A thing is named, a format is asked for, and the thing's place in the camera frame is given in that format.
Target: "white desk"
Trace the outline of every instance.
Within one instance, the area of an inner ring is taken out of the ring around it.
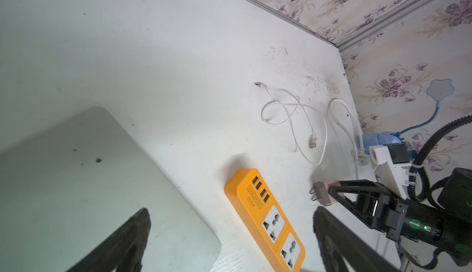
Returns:
[[[242,167],[269,184],[306,247],[304,270],[324,270],[308,191],[313,180],[354,178],[351,144],[329,127],[314,169],[293,152],[289,127],[261,121],[270,98],[253,82],[289,89],[322,111],[339,97],[355,111],[336,48],[244,0],[0,2],[1,147],[103,106],[219,237],[213,271],[271,269],[223,192]],[[295,119],[301,142],[309,135],[303,117]],[[321,141],[322,122],[314,124]],[[339,204],[329,210],[375,248],[375,231]],[[399,265],[392,243],[386,257]]]

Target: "power strip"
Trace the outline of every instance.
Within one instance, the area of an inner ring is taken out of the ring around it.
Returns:
[[[257,169],[241,169],[225,193],[276,272],[298,272],[305,248]]]

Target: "white cable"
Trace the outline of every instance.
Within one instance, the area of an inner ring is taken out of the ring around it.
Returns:
[[[351,135],[349,133],[349,131],[347,130],[347,128],[338,120],[338,118],[331,111],[331,108],[332,108],[333,104],[336,103],[336,102],[339,102],[344,106],[344,108],[347,110],[347,113],[349,113],[349,116],[351,117],[351,122],[353,124],[354,130],[356,130],[356,129],[358,130],[360,147],[359,147],[359,151],[357,153],[357,156],[354,158],[355,159],[355,178],[356,178],[356,180],[358,180],[359,179],[359,155],[365,155],[365,149],[363,147],[364,141],[363,141],[363,138],[362,138],[361,124],[359,123],[358,120],[356,120],[354,118],[353,114],[351,113],[351,110],[349,109],[349,107],[347,106],[347,104],[343,100],[341,100],[339,98],[331,99],[331,101],[329,102],[328,111],[331,112],[331,116],[333,117],[334,122],[337,125],[339,125],[339,127],[348,135],[349,139],[351,140],[351,142],[354,146],[354,151],[357,151],[357,146],[355,144],[354,133],[353,133],[353,135]]]
[[[298,150],[300,151],[300,153],[302,154],[302,156],[303,156],[303,157],[306,159],[306,161],[308,161],[310,164],[315,165],[315,166],[320,165],[321,162],[323,161],[324,153],[325,153],[325,151],[326,151],[326,143],[327,143],[327,124],[326,124],[326,119],[324,118],[324,116],[322,115],[322,113],[321,113],[319,110],[317,110],[316,108],[314,108],[314,107],[311,107],[311,106],[309,106],[309,105],[303,104],[303,103],[300,101],[300,97],[293,95],[291,92],[289,92],[289,91],[287,91],[287,90],[280,89],[281,91],[284,91],[284,92],[286,92],[287,94],[289,94],[290,96],[292,96],[292,97],[296,100],[296,103],[282,103],[282,102],[280,102],[279,100],[277,100],[274,96],[272,96],[272,94],[268,91],[267,86],[266,86],[265,84],[259,83],[259,82],[255,83],[255,84],[256,84],[257,86],[259,86],[259,87],[264,88],[264,89],[267,91],[267,93],[269,94],[269,96],[274,99],[274,101],[270,101],[269,103],[265,104],[264,107],[262,108],[262,110],[261,110],[261,118],[262,118],[262,120],[263,120],[264,122],[266,122],[266,123],[268,123],[268,124],[271,124],[271,125],[274,125],[274,126],[282,125],[282,124],[284,124],[284,123],[286,123],[286,122],[288,121],[288,122],[290,123],[290,127],[292,128],[292,134],[293,134],[293,136],[294,136],[295,145],[296,145],[296,147],[298,148]],[[284,108],[284,110],[285,110],[285,112],[286,112],[286,114],[287,114],[287,118],[286,118],[283,122],[272,123],[272,122],[269,122],[267,119],[264,118],[264,116],[263,116],[264,110],[265,110],[267,107],[272,106],[272,105],[281,105],[281,106]],[[294,110],[292,111],[292,113],[290,113],[290,112],[288,111],[287,106],[295,106],[295,108],[294,108]],[[298,107],[302,107],[302,109],[303,109],[304,112],[305,112],[306,118],[308,119],[308,123],[310,124],[310,128],[311,128],[311,141],[312,141],[312,142],[316,139],[316,137],[315,137],[315,130],[313,129],[313,126],[311,125],[310,117],[308,116],[308,112],[306,111],[305,107],[313,109],[313,110],[316,111],[319,115],[321,115],[322,118],[323,118],[323,121],[324,121],[324,124],[325,124],[325,139],[324,139],[324,145],[323,145],[322,156],[320,157],[320,160],[319,160],[317,163],[312,163],[312,162],[308,159],[308,157],[306,157],[306,155],[303,153],[303,150],[300,148],[300,145],[298,144],[298,141],[297,141],[297,139],[296,139],[296,137],[295,137],[295,130],[294,130],[293,123],[292,123],[292,115],[295,113],[295,111],[297,110]]]

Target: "blue desk lamp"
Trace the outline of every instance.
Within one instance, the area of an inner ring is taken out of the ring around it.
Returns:
[[[434,118],[438,115],[441,105],[444,103],[445,99],[450,97],[456,92],[456,89],[453,86],[453,81],[450,78],[446,79],[435,79],[431,81],[431,84],[426,89],[426,94],[431,96],[436,101],[436,109],[434,110],[433,116],[427,121],[423,122],[414,127],[409,127],[404,129],[401,132],[382,132],[380,134],[372,133],[363,135],[363,142],[366,154],[370,154],[369,146],[375,145],[386,145],[401,143],[400,135],[404,132],[407,132],[411,129],[422,127],[432,122]],[[357,137],[357,146],[359,147],[359,138]]]

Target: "cable tie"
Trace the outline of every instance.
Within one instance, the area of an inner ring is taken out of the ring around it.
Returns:
[[[421,168],[424,168],[424,165],[421,164],[421,165],[416,165],[414,163],[412,163],[412,167],[416,168],[416,169],[421,169]]]

